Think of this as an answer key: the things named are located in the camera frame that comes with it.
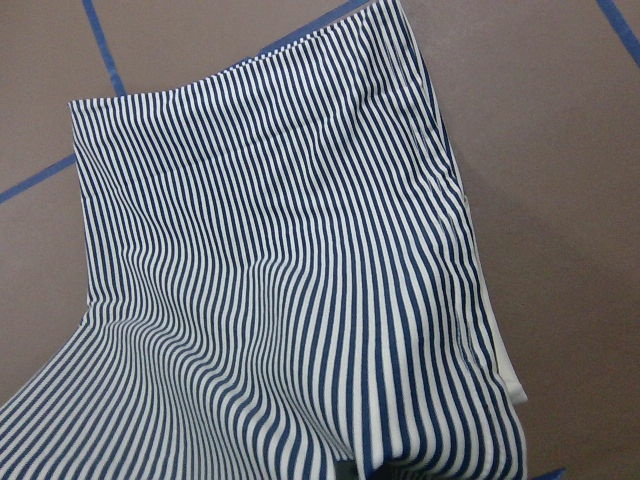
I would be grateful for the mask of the blue tape strip by shirt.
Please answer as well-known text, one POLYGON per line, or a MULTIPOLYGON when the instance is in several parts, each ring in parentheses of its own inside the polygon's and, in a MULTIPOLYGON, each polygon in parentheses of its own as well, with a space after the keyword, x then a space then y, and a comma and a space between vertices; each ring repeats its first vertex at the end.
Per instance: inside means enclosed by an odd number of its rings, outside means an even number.
POLYGON ((624 14, 613 0, 597 0, 599 9, 619 38, 634 63, 640 65, 639 38, 634 33, 624 14))

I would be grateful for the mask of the blue white striped polo shirt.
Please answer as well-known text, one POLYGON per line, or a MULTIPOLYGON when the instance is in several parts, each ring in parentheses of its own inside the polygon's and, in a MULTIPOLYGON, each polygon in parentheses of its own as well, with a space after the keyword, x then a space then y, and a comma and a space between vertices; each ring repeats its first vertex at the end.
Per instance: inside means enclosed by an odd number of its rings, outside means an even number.
POLYGON ((397 1, 70 104, 88 308, 5 479, 523 479, 461 178, 397 1))

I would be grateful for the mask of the brown paper table cover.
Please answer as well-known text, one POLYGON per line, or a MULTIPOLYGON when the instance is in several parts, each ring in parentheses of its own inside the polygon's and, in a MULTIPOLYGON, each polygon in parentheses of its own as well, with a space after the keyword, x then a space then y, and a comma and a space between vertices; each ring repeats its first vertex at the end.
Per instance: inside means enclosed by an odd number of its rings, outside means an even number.
MULTIPOLYGON (((93 1, 127 92, 174 88, 345 1, 93 1)), ((401 1, 528 402, 529 473, 639 479, 639 68, 596 1, 401 1)), ((114 94, 82 1, 1 1, 1 194, 114 94)), ((1 202, 1 405, 86 307, 73 165, 1 202)))

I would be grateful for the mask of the long blue tape strip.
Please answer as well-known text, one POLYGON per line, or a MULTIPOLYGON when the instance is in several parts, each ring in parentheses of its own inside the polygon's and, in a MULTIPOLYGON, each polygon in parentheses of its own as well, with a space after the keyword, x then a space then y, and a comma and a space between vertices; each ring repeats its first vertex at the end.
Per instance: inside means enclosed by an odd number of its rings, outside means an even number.
POLYGON ((82 4, 112 88, 117 96, 124 96, 126 94, 126 89, 119 74, 114 57, 112 56, 94 3, 92 0, 83 0, 82 4))

